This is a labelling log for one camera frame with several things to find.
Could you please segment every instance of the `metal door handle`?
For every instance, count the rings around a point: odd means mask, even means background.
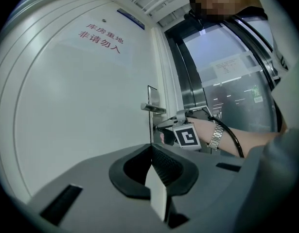
[[[151,111],[151,112],[156,112],[160,114],[166,114],[167,110],[158,106],[154,106],[148,103],[141,103],[141,110],[143,111]]]

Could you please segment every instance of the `glass door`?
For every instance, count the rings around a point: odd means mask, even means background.
[[[215,117],[239,130],[277,131],[276,109],[264,71],[232,31],[215,25],[183,41]]]

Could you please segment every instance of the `black slot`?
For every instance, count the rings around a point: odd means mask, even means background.
[[[151,165],[170,197],[188,193],[199,175],[193,162],[154,143],[116,160],[109,168],[109,179],[127,197],[150,200],[145,180]]]
[[[165,216],[164,216],[164,222],[171,228],[174,229],[178,226],[180,226],[183,223],[186,223],[189,221],[189,218],[187,218],[183,214],[179,214],[176,211],[176,208],[172,202],[172,198],[167,198],[167,204],[166,204],[166,210],[165,210]]]
[[[227,163],[218,163],[216,166],[219,167],[219,168],[226,169],[226,170],[229,170],[229,171],[234,171],[234,172],[239,172],[239,170],[241,168],[240,166],[227,164]]]
[[[75,185],[68,185],[40,215],[54,225],[58,225],[66,212],[79,196],[82,188]]]

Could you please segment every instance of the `wristwatch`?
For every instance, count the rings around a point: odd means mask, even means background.
[[[217,124],[214,129],[212,139],[211,139],[210,143],[208,144],[208,147],[210,147],[213,150],[218,150],[217,147],[218,147],[219,141],[222,138],[223,131],[224,131],[224,129]]]

